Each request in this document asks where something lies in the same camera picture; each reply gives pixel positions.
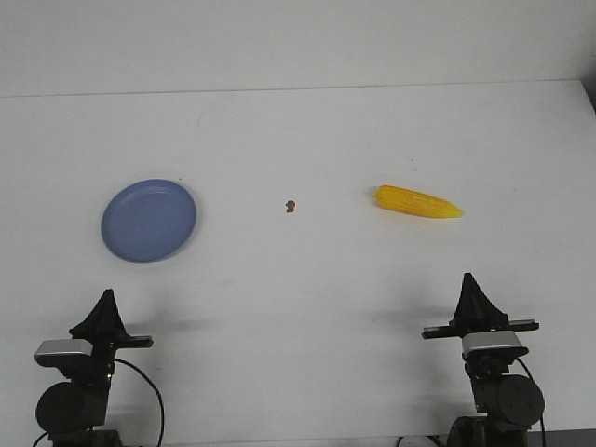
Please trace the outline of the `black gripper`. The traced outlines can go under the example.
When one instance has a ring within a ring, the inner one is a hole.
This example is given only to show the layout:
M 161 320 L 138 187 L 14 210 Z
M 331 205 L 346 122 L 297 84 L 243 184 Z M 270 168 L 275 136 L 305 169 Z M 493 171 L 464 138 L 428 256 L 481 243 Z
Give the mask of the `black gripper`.
M 423 339 L 463 338 L 478 332 L 531 332 L 540 324 L 534 319 L 508 321 L 508 315 L 494 306 L 469 272 L 462 280 L 459 300 L 454 316 L 448 325 L 425 327 Z
M 110 365 L 119 349 L 144 349 L 153 346 L 151 335 L 133 336 L 126 332 L 112 289 L 106 289 L 90 313 L 69 330 L 74 339 L 92 344 L 91 358 L 96 365 Z

